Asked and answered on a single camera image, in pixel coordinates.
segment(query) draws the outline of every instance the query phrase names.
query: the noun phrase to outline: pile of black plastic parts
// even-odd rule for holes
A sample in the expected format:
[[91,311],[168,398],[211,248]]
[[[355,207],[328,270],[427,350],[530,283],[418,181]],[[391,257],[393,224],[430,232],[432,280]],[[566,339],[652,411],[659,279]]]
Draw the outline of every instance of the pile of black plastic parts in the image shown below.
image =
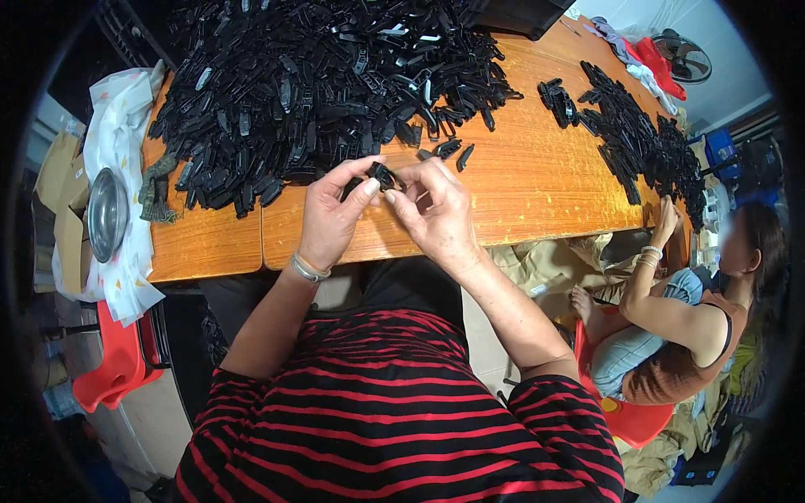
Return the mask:
[[395,135],[418,147],[423,129],[437,139],[476,114],[494,130],[492,111],[522,94],[497,42],[469,28],[481,4],[187,2],[169,25],[190,56],[148,132],[190,160],[176,185],[186,207],[234,204],[242,218],[258,196],[267,206],[285,183],[310,184]]
[[576,104],[562,87],[561,79],[540,82],[538,91],[543,104],[554,113],[561,128],[581,124],[594,136],[604,139],[598,147],[609,170],[626,191],[630,204],[640,204],[635,186],[639,175],[660,196],[670,195],[685,200],[693,228],[702,228],[704,181],[699,160],[687,147],[687,141],[676,128],[676,121],[658,115],[659,134],[649,115],[640,108],[624,85],[613,82],[600,68],[586,61],[581,67],[593,89],[584,93],[579,103],[599,105],[578,111]]

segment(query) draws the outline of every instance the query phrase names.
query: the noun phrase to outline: striped shirt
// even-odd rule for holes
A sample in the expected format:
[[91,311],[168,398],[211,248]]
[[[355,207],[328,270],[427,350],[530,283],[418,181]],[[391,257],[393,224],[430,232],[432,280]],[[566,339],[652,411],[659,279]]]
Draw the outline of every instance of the striped shirt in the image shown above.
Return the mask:
[[463,333],[418,311],[311,320],[269,381],[213,374],[176,471],[184,501],[620,501],[601,409],[567,377],[508,410]]

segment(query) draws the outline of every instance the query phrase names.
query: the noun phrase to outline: orange table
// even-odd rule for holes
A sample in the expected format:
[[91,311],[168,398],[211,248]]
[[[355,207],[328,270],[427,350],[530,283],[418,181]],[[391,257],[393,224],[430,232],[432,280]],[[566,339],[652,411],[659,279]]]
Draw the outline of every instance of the orange table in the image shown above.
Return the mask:
[[[165,104],[171,81],[172,76],[159,92],[149,124]],[[162,139],[146,137],[142,144],[143,169],[164,153]],[[184,165],[184,162],[179,163],[168,184],[167,203],[179,218],[173,225],[151,224],[154,272],[148,276],[148,281],[210,278],[259,270],[262,267],[260,212],[251,212],[247,218],[238,220],[231,207],[214,211],[196,206],[193,211],[188,211],[184,208],[186,192],[177,193],[173,188]]]
[[[579,62],[599,65],[613,80],[620,80],[652,118],[662,107],[629,73],[609,45],[582,26],[564,19],[582,34],[557,23],[538,42],[513,35],[496,35],[506,55],[501,66],[513,89],[526,95],[493,112],[497,129],[490,133],[480,116],[458,130],[463,147],[475,143],[466,171],[459,175],[473,201],[473,221],[483,246],[571,237],[634,229],[647,223],[644,209],[656,204],[657,194],[641,180],[643,208],[630,206],[623,187],[598,153],[599,138],[584,127],[561,130],[545,109],[537,84],[555,77],[577,98],[590,89]],[[431,148],[427,137],[423,147]],[[395,139],[384,146],[387,165],[397,169],[416,163],[415,149]],[[448,160],[455,169],[458,155]],[[271,206],[262,210],[262,250],[266,265],[281,269],[299,243],[304,188],[286,188]],[[420,254],[419,247],[396,221],[390,207],[367,208],[357,223],[355,238],[342,262]]]

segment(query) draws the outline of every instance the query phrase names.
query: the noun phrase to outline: metal bowl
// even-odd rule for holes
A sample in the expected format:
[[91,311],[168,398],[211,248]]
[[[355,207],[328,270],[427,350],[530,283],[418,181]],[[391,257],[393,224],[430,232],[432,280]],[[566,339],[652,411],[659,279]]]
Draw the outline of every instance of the metal bowl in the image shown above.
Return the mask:
[[89,244],[95,258],[105,264],[123,243],[123,234],[129,223],[126,187],[108,167],[95,177],[89,192],[87,212]]

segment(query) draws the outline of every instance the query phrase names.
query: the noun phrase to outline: orange chair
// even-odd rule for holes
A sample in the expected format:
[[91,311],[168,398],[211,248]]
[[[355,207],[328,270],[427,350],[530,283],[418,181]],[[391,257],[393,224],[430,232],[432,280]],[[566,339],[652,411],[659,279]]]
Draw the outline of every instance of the orange chair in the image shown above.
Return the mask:
[[[605,312],[611,312],[611,310],[612,308],[605,310]],[[630,447],[636,449],[645,447],[668,424],[674,414],[673,404],[639,406],[612,398],[600,398],[598,390],[596,390],[590,378],[590,362],[592,361],[594,349],[587,342],[584,324],[579,320],[576,322],[576,345],[573,352],[579,362],[581,385],[593,397],[599,399],[601,409],[604,411],[604,419],[613,436],[620,438]]]
[[99,403],[116,408],[131,390],[162,375],[160,369],[148,369],[143,360],[138,324],[124,328],[119,321],[113,321],[106,301],[97,304],[97,314],[103,361],[97,369],[79,376],[72,384],[76,400],[90,414]]

